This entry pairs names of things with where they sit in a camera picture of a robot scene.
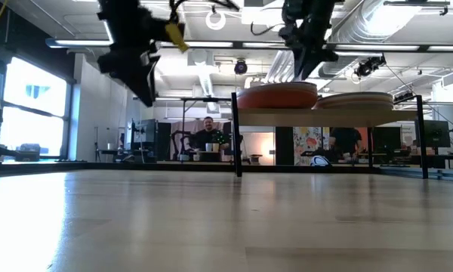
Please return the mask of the silver ventilation duct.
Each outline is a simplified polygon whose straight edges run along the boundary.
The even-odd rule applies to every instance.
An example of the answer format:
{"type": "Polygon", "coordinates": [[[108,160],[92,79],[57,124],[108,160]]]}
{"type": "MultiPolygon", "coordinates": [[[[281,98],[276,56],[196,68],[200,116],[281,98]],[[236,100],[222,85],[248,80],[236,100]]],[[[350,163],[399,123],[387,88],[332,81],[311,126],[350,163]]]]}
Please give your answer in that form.
{"type": "Polygon", "coordinates": [[[383,43],[404,28],[420,6],[385,5],[385,1],[362,0],[351,15],[328,38],[332,43],[383,43]]]}

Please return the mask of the black rig frame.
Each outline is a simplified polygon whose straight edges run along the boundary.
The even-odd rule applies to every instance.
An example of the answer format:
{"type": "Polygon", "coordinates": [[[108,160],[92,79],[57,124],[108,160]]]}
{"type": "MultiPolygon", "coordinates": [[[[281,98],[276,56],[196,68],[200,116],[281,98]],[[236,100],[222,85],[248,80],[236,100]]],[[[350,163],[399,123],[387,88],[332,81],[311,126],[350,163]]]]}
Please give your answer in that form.
{"type": "Polygon", "coordinates": [[[158,163],[115,163],[86,162],[72,160],[53,162],[40,159],[35,151],[9,150],[0,146],[0,175],[27,175],[46,172],[65,172],[75,170],[142,170],[142,171],[178,171],[178,172],[234,172],[235,167],[225,163],[198,164],[169,162],[158,163]]]}
{"type": "MultiPolygon", "coordinates": [[[[379,168],[381,174],[400,176],[406,178],[422,178],[421,168],[397,168],[397,167],[381,167],[379,168]]],[[[428,179],[438,181],[453,181],[453,169],[428,169],[428,179]]]]}

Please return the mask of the short ceiling strip light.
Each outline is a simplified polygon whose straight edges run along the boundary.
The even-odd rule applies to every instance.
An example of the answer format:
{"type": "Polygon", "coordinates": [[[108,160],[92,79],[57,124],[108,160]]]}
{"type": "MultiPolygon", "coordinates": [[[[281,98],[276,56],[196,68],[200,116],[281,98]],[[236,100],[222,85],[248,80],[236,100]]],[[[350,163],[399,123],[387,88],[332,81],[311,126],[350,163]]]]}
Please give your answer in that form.
{"type": "Polygon", "coordinates": [[[80,39],[46,39],[49,48],[107,48],[112,42],[109,40],[80,40],[80,39]]]}

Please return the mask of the black computer monitor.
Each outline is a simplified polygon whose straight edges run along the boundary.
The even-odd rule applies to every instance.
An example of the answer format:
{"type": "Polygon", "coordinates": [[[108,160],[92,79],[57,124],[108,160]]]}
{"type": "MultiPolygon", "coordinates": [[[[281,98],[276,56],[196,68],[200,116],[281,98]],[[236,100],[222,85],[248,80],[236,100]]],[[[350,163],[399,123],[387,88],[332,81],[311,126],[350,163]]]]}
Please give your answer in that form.
{"type": "Polygon", "coordinates": [[[153,143],[156,140],[156,120],[131,122],[131,143],[153,143]]]}
{"type": "Polygon", "coordinates": [[[424,138],[426,141],[426,147],[449,148],[451,146],[449,134],[450,132],[447,121],[424,121],[424,138]]]}

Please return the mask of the black right rig frame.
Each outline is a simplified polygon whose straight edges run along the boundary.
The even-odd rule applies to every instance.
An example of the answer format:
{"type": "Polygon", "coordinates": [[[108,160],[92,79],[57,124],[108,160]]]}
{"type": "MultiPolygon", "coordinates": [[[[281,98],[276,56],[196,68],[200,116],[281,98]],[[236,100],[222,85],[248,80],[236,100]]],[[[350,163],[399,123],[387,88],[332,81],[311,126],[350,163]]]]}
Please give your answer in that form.
{"type": "MultiPolygon", "coordinates": [[[[397,168],[397,167],[381,167],[379,168],[381,174],[400,176],[406,178],[422,178],[421,168],[397,168]]],[[[438,181],[453,181],[453,169],[428,169],[428,179],[438,181]]]]}

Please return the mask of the long ceiling light strip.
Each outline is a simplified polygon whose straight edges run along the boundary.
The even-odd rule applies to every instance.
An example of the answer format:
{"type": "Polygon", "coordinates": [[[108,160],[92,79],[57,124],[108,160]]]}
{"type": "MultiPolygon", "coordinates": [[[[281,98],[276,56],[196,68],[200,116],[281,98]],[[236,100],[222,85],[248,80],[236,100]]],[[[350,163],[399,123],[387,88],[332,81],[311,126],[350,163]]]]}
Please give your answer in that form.
{"type": "MultiPolygon", "coordinates": [[[[232,48],[237,50],[288,50],[283,42],[197,42],[186,41],[191,48],[232,48]]],[[[352,44],[352,43],[327,43],[323,49],[333,51],[360,51],[360,52],[392,52],[392,53],[428,53],[444,54],[453,53],[453,45],[410,45],[410,44],[352,44]]]]}

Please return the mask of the large bright window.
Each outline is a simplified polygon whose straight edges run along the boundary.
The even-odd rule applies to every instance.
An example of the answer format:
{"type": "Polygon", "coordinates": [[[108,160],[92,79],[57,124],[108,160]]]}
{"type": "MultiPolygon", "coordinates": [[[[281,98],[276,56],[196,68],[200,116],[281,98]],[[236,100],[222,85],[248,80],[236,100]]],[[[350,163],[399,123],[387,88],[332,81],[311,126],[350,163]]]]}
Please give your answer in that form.
{"type": "Polygon", "coordinates": [[[69,84],[25,60],[0,65],[0,145],[58,157],[66,146],[69,84]]]}

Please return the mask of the floral print panel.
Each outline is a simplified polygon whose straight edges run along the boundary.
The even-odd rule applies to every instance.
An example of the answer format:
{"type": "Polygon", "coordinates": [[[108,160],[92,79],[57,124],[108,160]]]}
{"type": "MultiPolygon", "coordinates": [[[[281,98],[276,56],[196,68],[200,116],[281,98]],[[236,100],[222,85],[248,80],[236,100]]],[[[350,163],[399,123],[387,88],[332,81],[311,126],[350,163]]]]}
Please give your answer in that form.
{"type": "Polygon", "coordinates": [[[310,157],[301,154],[321,147],[322,130],[314,127],[293,127],[294,165],[310,165],[310,157]]]}

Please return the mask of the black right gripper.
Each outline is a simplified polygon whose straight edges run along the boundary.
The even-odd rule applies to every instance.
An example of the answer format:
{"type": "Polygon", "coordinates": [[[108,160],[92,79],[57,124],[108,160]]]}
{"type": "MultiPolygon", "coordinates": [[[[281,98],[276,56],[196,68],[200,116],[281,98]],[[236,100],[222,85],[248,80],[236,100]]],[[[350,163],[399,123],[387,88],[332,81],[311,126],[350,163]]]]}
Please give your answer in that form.
{"type": "Polygon", "coordinates": [[[286,23],[279,36],[294,57],[294,79],[305,80],[318,66],[318,61],[337,61],[339,56],[325,47],[325,34],[332,25],[304,20],[300,25],[286,23]]]}

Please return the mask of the orange plate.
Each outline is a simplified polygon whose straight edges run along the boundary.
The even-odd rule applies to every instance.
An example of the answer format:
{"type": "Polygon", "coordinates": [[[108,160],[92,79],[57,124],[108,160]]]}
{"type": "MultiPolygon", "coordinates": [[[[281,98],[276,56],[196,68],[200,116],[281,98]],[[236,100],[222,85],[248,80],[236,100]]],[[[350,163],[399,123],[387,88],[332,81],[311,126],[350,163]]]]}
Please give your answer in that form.
{"type": "Polygon", "coordinates": [[[302,86],[262,86],[237,94],[239,109],[310,109],[317,100],[317,89],[302,86]]]}

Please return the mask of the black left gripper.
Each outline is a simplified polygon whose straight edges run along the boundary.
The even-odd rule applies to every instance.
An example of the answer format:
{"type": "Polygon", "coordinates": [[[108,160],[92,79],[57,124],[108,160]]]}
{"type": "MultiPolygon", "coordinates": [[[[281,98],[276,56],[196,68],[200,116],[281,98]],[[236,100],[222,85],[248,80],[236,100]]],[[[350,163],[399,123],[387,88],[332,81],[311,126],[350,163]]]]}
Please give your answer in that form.
{"type": "Polygon", "coordinates": [[[98,57],[102,73],[118,78],[126,74],[125,84],[143,102],[151,107],[156,100],[155,68],[159,62],[159,46],[154,42],[145,45],[123,45],[114,42],[109,52],[98,57]]]}

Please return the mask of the person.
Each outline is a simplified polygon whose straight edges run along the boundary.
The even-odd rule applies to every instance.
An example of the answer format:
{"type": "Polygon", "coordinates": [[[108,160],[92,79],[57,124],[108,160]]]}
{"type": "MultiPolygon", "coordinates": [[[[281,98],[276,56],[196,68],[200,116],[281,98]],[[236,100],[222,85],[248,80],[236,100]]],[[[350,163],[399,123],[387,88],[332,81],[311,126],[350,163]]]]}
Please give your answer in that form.
{"type": "Polygon", "coordinates": [[[230,147],[228,137],[222,131],[214,128],[214,120],[210,116],[204,118],[203,125],[204,128],[194,134],[193,146],[195,149],[206,151],[206,144],[219,144],[220,150],[230,147]]]}
{"type": "Polygon", "coordinates": [[[365,149],[362,136],[355,128],[333,128],[329,136],[329,145],[338,159],[343,158],[345,153],[353,156],[365,149]]]}

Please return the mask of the yellow gripper tag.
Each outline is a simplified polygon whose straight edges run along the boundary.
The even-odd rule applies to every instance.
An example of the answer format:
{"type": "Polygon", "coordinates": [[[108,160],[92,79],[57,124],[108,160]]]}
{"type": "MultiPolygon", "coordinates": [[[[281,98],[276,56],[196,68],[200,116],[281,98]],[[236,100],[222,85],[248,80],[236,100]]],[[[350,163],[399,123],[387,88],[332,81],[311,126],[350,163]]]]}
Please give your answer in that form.
{"type": "Polygon", "coordinates": [[[177,48],[182,52],[186,52],[189,49],[189,46],[185,43],[183,39],[183,33],[180,31],[178,24],[169,23],[165,26],[165,31],[168,34],[171,42],[177,46],[177,48]]]}

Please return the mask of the orange wall panel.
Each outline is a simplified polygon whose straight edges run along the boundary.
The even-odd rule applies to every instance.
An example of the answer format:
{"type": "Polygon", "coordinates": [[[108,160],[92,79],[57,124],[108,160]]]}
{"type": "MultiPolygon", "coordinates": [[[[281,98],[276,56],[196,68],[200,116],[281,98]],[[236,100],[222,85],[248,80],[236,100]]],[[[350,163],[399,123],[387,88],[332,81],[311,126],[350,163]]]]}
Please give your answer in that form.
{"type": "Polygon", "coordinates": [[[361,147],[362,152],[368,152],[368,129],[367,128],[356,128],[356,130],[361,135],[361,147]]]}

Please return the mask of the black left rig frame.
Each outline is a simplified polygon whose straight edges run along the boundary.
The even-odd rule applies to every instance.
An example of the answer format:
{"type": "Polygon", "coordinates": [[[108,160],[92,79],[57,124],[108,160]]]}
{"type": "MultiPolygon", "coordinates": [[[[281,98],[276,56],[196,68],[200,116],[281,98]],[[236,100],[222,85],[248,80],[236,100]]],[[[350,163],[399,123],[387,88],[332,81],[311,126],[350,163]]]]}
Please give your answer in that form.
{"type": "Polygon", "coordinates": [[[178,171],[178,172],[234,172],[235,167],[225,163],[198,164],[169,162],[158,163],[115,163],[86,162],[72,160],[53,162],[40,159],[35,151],[9,150],[0,146],[0,175],[27,175],[46,172],[65,172],[75,170],[142,170],[142,171],[178,171]]]}

